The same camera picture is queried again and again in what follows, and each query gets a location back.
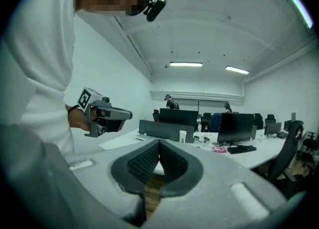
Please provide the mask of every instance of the chair armrest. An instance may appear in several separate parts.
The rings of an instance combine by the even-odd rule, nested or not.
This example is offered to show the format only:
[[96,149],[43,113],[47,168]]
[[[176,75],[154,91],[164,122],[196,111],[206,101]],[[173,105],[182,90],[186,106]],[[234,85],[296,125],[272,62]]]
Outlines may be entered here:
[[291,175],[290,172],[287,169],[284,170],[283,174],[284,174],[284,176],[287,179],[290,180],[290,182],[295,182],[296,181],[295,177],[293,175]]

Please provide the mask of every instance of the ceiling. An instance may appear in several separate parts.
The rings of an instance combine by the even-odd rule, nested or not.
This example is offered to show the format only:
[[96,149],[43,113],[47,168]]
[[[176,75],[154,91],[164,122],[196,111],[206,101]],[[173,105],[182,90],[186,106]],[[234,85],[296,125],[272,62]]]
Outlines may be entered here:
[[143,14],[117,21],[151,74],[184,70],[171,68],[174,60],[202,62],[199,73],[234,75],[231,65],[252,76],[314,37],[290,0],[167,0],[154,22]]

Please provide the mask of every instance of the white wall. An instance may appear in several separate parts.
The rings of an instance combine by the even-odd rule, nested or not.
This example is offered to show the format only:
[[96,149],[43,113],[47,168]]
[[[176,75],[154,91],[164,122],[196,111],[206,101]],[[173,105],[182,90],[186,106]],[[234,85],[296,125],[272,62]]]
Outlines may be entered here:
[[277,122],[304,121],[305,129],[319,130],[319,47],[277,70],[244,85],[243,111],[274,114]]
[[[212,77],[208,73],[201,74],[198,69],[183,69],[182,72],[176,69],[174,73],[159,73],[152,76],[153,91],[170,92],[206,92],[219,94],[243,95],[242,84],[236,78],[227,76]],[[152,100],[152,108],[160,109],[165,107],[165,95],[161,99]],[[198,110],[197,101],[175,100],[181,110]],[[199,114],[222,113],[225,111],[224,103],[200,101]],[[240,112],[241,107],[230,104],[233,111]]]
[[80,17],[75,16],[74,26],[74,70],[65,103],[75,105],[86,86],[109,97],[114,107],[133,113],[120,132],[105,133],[99,138],[85,137],[85,131],[72,129],[75,151],[80,154],[100,150],[98,144],[137,129],[140,119],[152,120],[152,84]]
[[148,80],[151,80],[151,73],[148,71],[141,58],[139,58],[135,48],[132,46],[114,17],[105,16],[99,13],[90,13],[84,10],[77,12],[77,15],[119,51],[126,60],[142,73],[143,76]]
[[152,76],[153,90],[242,95],[242,81],[226,76],[214,78],[209,73],[201,75],[196,70],[190,68],[179,73],[155,74]]

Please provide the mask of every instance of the cup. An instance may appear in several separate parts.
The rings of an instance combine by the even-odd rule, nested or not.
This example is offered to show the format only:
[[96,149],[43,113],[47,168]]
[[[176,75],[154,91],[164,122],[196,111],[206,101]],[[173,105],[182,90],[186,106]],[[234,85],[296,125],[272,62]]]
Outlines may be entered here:
[[186,131],[179,131],[179,142],[185,143],[186,142]]

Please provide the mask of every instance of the wooden floor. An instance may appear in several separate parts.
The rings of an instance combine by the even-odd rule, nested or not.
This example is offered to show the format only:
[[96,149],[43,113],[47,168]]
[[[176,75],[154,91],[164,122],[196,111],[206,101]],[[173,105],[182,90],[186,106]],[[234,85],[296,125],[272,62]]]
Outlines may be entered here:
[[[267,174],[270,163],[266,163],[259,167],[259,174]],[[309,173],[309,168],[307,166],[303,167],[302,161],[295,160],[292,168],[289,169],[292,175],[301,174],[303,176]],[[146,185],[146,215],[149,219],[152,216],[152,213],[155,211],[157,206],[160,204],[160,189],[166,184],[165,177],[158,174],[153,174],[150,181]]]

